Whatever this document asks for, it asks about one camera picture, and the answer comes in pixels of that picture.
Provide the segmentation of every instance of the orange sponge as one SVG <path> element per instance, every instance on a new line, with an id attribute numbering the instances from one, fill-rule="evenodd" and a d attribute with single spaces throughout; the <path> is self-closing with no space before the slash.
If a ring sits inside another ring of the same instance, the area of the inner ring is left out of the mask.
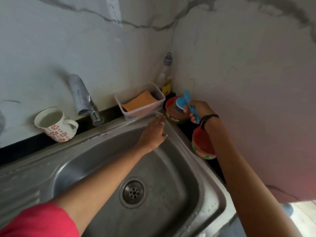
<path id="1" fill-rule="evenodd" d="M 123 104 L 122 107 L 127 112 L 130 112 L 130 111 L 136 110 L 138 108 L 141 108 L 141 107 L 143 107 L 145 105 L 149 105 L 149 104 L 155 103 L 157 101 L 158 100 L 153 98 L 153 96 L 147 90 L 147 91 L 144 91 L 139 96 L 137 96 L 135 99 L 132 99 L 130 102 L 128 102 L 126 104 Z"/>

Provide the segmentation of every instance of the hand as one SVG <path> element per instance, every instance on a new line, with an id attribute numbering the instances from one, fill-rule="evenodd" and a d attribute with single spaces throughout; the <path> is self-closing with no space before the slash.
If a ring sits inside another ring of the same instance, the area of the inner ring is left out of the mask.
<path id="1" fill-rule="evenodd" d="M 160 146 L 160 144 L 167 138 L 167 134 L 162 134 L 165 122 L 166 117 L 162 114 L 157 116 L 153 121 L 149 122 L 137 145 L 144 148 L 148 153 Z"/>
<path id="2" fill-rule="evenodd" d="M 188 104 L 195 107 L 197 114 L 200 118 L 202 118 L 203 116 L 215 114 L 215 112 L 209 107 L 208 103 L 205 101 L 192 100 L 189 101 Z M 184 106 L 184 113 L 188 113 L 189 111 L 189 107 L 187 105 Z M 196 123 L 195 117 L 192 113 L 190 113 L 190 118 L 193 123 Z"/>

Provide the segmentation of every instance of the brush handle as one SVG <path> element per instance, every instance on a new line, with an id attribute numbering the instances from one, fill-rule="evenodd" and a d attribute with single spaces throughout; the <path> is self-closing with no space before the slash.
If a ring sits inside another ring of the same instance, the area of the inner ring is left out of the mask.
<path id="1" fill-rule="evenodd" d="M 192 105 L 189 105 L 189 103 L 188 103 L 189 101 L 191 101 L 190 93 L 189 93 L 188 90 L 185 90 L 185 91 L 184 91 L 184 99 L 186 100 L 186 102 L 187 102 L 187 104 L 188 104 L 188 106 L 189 106 L 189 108 L 190 108 L 190 111 L 193 113 L 193 115 L 194 115 L 194 117 L 195 117 L 195 121 L 197 122 L 197 124 L 200 124 L 201 119 L 200 119 L 200 117 L 198 116 L 195 107 L 192 106 Z"/>

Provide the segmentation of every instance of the wristwatch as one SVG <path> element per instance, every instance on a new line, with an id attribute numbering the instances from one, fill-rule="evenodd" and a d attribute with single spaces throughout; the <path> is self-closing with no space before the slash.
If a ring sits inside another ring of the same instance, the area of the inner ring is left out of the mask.
<path id="1" fill-rule="evenodd" d="M 205 128 L 204 128 L 205 123 L 207 122 L 208 119 L 211 119 L 212 117 L 219 118 L 219 116 L 216 115 L 216 114 L 212 114 L 212 115 L 208 115 L 208 116 L 203 116 L 203 117 L 201 118 L 200 123 L 201 123 L 201 129 L 202 129 L 202 130 L 205 130 Z"/>

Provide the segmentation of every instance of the pink wall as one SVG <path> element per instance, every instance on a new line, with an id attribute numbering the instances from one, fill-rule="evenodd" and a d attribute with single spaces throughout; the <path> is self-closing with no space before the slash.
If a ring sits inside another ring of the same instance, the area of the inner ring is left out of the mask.
<path id="1" fill-rule="evenodd" d="M 316 199 L 316 0 L 289 3 L 201 4 L 173 37 L 175 92 L 208 101 L 280 202 Z"/>

